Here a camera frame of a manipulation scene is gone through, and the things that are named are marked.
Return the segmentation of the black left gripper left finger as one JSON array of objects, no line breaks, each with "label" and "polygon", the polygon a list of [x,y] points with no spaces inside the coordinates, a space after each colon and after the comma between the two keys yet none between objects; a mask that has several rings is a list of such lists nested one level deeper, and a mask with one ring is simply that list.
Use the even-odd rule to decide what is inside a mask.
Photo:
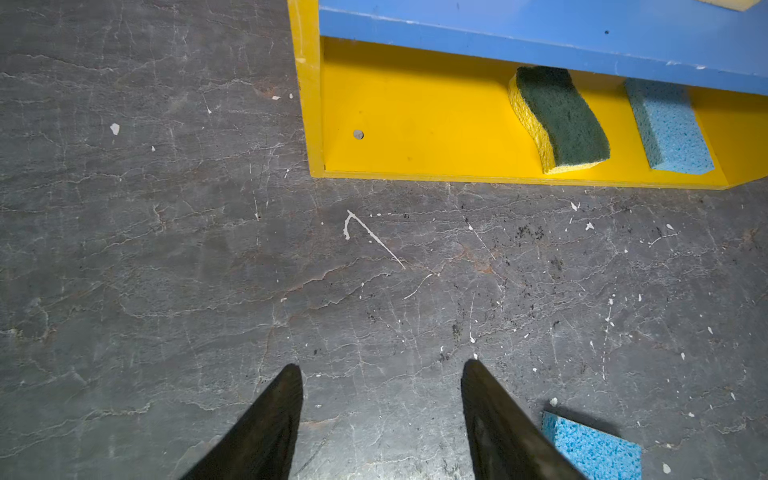
[{"label": "black left gripper left finger", "polygon": [[287,479],[303,405],[300,367],[286,365],[185,479]]}]

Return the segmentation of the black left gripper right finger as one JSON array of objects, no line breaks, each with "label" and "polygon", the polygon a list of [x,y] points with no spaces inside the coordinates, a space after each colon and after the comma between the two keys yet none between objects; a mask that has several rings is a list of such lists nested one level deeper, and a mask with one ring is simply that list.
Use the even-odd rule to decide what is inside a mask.
[{"label": "black left gripper right finger", "polygon": [[582,479],[482,362],[465,362],[463,414],[477,479]]}]

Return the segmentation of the blue sponge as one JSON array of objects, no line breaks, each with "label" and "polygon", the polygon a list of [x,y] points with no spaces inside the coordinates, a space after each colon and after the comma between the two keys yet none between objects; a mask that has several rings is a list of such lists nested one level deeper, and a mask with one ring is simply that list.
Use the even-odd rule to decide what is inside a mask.
[{"label": "blue sponge", "polygon": [[551,412],[542,433],[587,479],[642,479],[639,445]]},{"label": "blue sponge", "polygon": [[625,90],[651,169],[687,175],[715,169],[684,86],[629,78]]}]

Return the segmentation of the green scouring sponge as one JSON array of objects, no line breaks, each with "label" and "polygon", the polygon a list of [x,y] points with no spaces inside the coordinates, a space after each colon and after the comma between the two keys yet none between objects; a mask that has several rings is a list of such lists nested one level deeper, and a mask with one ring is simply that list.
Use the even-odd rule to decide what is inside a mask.
[{"label": "green scouring sponge", "polygon": [[589,169],[610,158],[608,138],[568,70],[522,66],[509,81],[508,96],[545,175]]}]

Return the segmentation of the yellow sponge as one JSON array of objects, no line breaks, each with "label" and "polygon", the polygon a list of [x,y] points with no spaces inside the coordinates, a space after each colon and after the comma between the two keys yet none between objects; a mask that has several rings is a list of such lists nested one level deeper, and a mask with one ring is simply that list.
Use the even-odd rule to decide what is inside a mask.
[{"label": "yellow sponge", "polygon": [[761,0],[699,0],[699,1],[717,6],[720,8],[737,11],[737,12],[745,12],[761,2]]}]

